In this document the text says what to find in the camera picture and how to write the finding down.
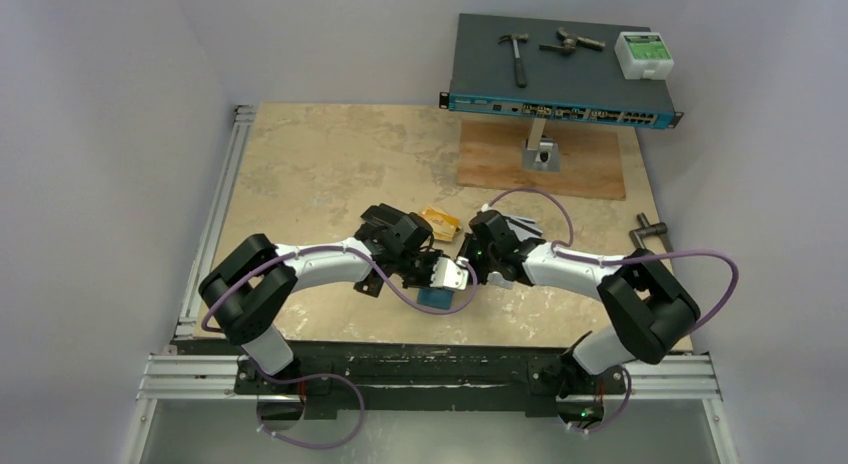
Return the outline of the blue leather card holder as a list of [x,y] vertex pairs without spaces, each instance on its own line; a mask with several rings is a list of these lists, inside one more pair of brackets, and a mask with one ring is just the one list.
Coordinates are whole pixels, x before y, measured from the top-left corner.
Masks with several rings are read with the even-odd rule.
[[435,310],[450,310],[454,291],[444,288],[422,288],[419,290],[416,303],[420,306]]

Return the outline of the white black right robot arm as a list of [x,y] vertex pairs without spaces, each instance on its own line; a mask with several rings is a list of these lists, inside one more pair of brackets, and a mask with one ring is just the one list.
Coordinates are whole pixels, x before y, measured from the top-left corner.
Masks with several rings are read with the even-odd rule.
[[551,287],[602,303],[609,327],[567,351],[564,383],[584,391],[611,367],[638,360],[657,364],[701,316],[698,304],[649,251],[629,256],[557,252],[541,238],[521,239],[496,210],[475,215],[461,248],[484,283]]

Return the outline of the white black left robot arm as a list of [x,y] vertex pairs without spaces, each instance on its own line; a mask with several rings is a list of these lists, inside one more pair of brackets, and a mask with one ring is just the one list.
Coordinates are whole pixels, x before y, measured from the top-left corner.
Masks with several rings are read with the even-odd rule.
[[208,308],[202,323],[215,320],[226,340],[259,367],[260,381],[272,392],[287,392],[297,383],[298,366],[274,320],[288,297],[342,282],[377,296],[393,275],[405,288],[440,285],[451,261],[432,239],[430,225],[412,213],[367,219],[351,237],[330,244],[282,246],[253,234],[199,284]]

